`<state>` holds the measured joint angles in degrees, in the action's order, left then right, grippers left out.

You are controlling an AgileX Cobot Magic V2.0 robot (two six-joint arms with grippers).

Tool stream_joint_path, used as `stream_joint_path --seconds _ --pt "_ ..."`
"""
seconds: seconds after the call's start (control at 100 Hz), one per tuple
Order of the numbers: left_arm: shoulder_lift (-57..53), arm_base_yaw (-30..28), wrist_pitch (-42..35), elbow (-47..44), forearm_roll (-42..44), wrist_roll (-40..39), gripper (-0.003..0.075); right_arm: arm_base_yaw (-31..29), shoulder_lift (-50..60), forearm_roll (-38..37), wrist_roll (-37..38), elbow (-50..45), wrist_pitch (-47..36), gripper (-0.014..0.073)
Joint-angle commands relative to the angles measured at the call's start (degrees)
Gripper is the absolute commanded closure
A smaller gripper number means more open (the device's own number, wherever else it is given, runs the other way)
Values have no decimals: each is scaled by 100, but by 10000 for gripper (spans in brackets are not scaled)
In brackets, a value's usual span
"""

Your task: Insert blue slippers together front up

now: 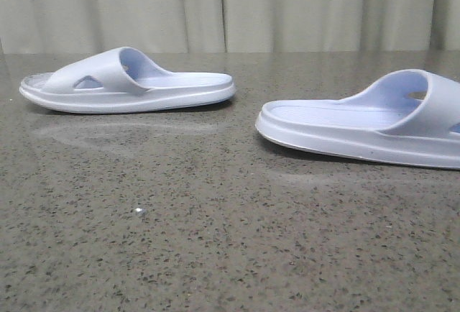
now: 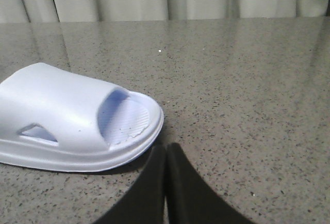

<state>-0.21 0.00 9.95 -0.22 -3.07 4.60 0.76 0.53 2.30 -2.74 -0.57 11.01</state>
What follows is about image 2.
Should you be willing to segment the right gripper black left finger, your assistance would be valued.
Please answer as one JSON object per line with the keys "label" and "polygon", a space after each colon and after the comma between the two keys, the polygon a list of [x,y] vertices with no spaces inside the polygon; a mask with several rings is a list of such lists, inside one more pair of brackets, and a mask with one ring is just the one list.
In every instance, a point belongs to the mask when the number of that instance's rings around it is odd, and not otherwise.
{"label": "right gripper black left finger", "polygon": [[166,149],[154,146],[125,195],[95,223],[163,223]]}

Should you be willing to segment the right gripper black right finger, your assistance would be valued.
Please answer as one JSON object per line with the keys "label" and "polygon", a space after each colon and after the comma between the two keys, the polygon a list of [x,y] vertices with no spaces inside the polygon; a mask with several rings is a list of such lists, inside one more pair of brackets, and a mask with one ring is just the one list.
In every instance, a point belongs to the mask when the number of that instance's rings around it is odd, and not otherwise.
{"label": "right gripper black right finger", "polygon": [[209,187],[177,143],[167,146],[166,199],[169,223],[252,223]]}

